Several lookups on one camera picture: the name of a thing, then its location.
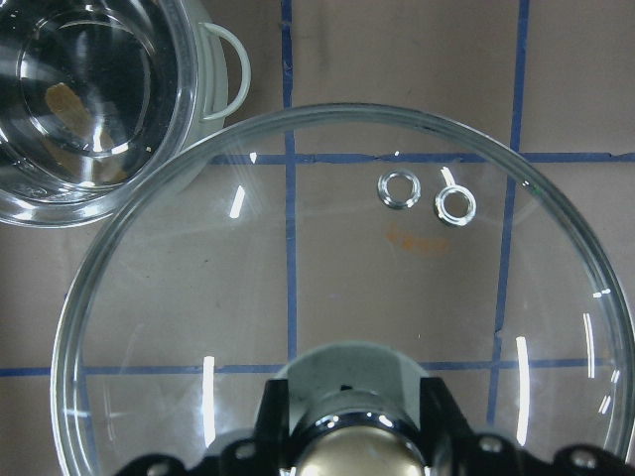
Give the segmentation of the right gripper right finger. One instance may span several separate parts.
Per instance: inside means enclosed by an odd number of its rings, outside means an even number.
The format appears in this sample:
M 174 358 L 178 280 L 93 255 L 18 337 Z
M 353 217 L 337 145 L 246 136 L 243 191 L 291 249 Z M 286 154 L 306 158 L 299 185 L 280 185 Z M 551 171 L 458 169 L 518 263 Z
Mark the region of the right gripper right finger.
M 433 475 L 613 475 L 615 456 L 588 444 L 569 445 L 542 460 L 493 432 L 468 424 L 445 382 L 420 380 L 420 442 Z

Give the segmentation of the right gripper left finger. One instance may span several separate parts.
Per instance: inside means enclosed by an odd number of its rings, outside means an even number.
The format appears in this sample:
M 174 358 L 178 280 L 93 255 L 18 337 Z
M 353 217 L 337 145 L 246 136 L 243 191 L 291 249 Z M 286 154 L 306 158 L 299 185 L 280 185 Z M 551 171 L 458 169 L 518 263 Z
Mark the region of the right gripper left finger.
M 266 382 L 253 429 L 225 434 L 210 446 L 198 464 L 187 468 L 180 459 L 148 454 L 127 463 L 120 475 L 278 475 L 291 463 L 298 446 L 290 433 L 289 381 Z

